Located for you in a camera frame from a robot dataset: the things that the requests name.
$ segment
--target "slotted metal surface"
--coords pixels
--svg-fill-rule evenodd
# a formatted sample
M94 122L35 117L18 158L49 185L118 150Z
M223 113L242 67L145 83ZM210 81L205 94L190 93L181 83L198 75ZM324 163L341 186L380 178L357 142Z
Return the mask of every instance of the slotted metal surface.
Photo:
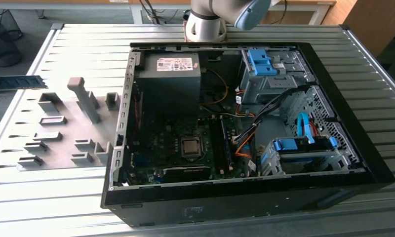
M229 32L230 41L313 44L395 174L395 83L352 32L334 26ZM130 43L166 41L183 41L181 25L66 25L51 31L30 74L45 78L51 91L66 87L70 76L83 76L95 95L121 93ZM12 156L2 153L7 144L24 143L14 119L30 107L24 93L18 92L0 123L0 236L395 236L395 184L313 213L131 229L99 207L103 167L20 172Z

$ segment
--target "metal frame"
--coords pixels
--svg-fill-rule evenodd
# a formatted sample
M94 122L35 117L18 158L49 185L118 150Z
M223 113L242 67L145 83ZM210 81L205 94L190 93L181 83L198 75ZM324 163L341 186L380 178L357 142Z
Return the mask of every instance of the metal frame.
M250 32L230 27L229 32L230 41L235 42L305 41L313 44L395 175L395 82L377 69L378 62L358 46L349 31L337 26L270 25ZM58 74L58 65L86 59L71 69L74 72L98 74L106 71L111 75L107 80L90 81L97 91L106 84L122 88L130 42L185 40L182 25L66 25L58 36L57 33L58 30L51 31L28 74ZM12 115L23 109L23 95L24 90L18 91L2 120L0 145L8 142L6 135L12 132ZM8 163L8 159L0 154L0 164ZM133 229L110 210L99 207L105 173L105 167L47 172L20 172L15 167L0 169L0 235L151 236L183 232L179 234L218 237L282 232L297 237L395 236L395 184L320 212Z

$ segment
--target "blue plastic clip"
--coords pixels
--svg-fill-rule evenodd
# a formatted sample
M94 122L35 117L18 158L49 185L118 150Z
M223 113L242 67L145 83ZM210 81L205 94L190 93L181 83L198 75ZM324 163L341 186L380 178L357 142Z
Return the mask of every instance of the blue plastic clip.
M280 139L278 142L284 151L298 150L296 139Z
M282 145L280 144L278 141L274 142L276 150L281 151L282 150Z
M261 161L261 164L265 163L265 160L269 158L269 154L265 154L264 158L262 158L262 161Z
M330 142L332 142L333 147L337 149L338 148L338 141L337 141L336 137L330 137Z
M305 126L305 136L309 138L309 143L313 144L313 143L316 143L316 139L312 135L310 124L309 124L309 115L305 112L300 113L298 119L297 119L297 135L298 136L304 136L302 121L304 121L304 126Z
M272 65L272 57L265 49L250 49L249 60L256 67L257 76L276 76L278 74L277 69Z

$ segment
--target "gray plastic block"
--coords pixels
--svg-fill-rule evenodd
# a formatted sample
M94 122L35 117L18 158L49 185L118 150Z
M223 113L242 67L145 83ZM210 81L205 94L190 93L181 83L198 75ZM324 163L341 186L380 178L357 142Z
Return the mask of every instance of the gray plastic block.
M95 142L93 139L77 139L75 146L81 151L93 150L95 148Z
M103 149L101 144L97 142L94 153L98 156L98 158L103 164L107 164L107 162L113 156L113 151L114 151L114 147L113 147L111 142L107 143L106 150Z
M121 96L118 92L107 93L106 104L107 104L109 110L119 110Z
M98 99L97 99L97 97L94 95L94 92L87 91L87 93L89 93L89 98L90 98L90 100L91 100L91 102L93 102L93 104L95 106L95 109L99 109L99 101L98 101ZM85 108L82 107L81 101L78 101L77 103L78 103L78 106L81 107L81 109L85 111Z
M19 158L18 162L23 167L38 167L45 164L45 161L42 158L39 158L37 155L28 155L22 158Z
M89 165L94 162L94 158L89 152L81 152L73 154L73 161L78 165Z
M49 146L46 145L46 143L43 141L39 142L28 142L24 146L24 149L28 152L45 152L49 150Z
M63 134L61 132L37 133L33 140L35 141L57 141L62 140Z
M57 103L62 103L62 100L57 93L43 93L39 99L39 105L46 113L59 113Z
M67 123L67 119L65 116L49 116L41 119L41 125L65 125Z
M272 59L273 59L273 63L281 63L282 62L281 56L274 56Z
M85 88L85 84L86 84L85 78L71 78L67 84L67 88L75 92L79 99L79 103L82 104L82 108L87 112L91 122L99 123L101 117L97 111L98 100L95 96L94 96L94 99L90 98L90 95L93 95L93 93L87 92Z

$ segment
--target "case label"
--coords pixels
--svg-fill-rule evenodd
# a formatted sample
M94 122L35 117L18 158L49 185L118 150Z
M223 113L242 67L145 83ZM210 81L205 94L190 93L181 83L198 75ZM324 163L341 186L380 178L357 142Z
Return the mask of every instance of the case label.
M193 58L161 58L157 61L157 71L193 71Z
M286 68L285 64L284 63L273 63L273 66L276 68Z

